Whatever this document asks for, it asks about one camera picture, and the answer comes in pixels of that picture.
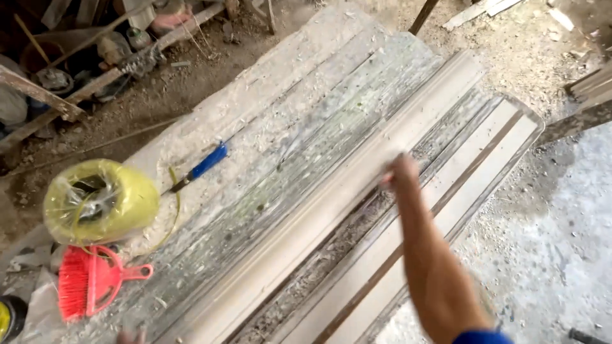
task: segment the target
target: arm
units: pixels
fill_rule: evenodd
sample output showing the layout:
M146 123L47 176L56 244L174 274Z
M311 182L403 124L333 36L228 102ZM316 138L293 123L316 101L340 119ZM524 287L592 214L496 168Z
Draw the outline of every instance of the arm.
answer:
M465 331L491 329L472 279L453 256L423 202L418 167L400 154L389 171L404 237L408 288L423 329L438 344L450 344Z

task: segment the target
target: plastic bag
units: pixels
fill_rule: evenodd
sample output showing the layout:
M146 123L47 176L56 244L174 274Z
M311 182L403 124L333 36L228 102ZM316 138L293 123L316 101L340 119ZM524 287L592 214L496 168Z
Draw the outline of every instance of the plastic bag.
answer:
M89 160L51 181L43 204L45 225L62 244L126 239L153 222L159 198L153 181L140 171L112 160Z

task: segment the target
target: red brush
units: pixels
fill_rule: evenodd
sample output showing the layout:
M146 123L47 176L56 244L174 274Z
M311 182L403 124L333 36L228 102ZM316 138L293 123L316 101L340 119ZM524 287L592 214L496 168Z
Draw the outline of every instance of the red brush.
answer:
M108 306L124 280L146 280L153 266L126 267L105 246L86 248L68 246L59 267L59 309L64 321L92 316Z

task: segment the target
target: broom bristles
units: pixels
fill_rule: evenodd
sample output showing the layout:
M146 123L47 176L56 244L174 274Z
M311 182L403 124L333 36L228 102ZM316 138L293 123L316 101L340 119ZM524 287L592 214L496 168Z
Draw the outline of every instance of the broom bristles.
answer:
M69 247L59 267L59 309L64 321L85 315L89 283L89 255L78 247Z

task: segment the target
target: dustpan handle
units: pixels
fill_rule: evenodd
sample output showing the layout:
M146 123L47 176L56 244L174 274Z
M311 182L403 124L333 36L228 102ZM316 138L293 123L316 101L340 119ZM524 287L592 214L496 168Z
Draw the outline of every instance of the dustpan handle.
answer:
M146 280L153 274L153 265L145 264L123 268L121 279L123 280Z

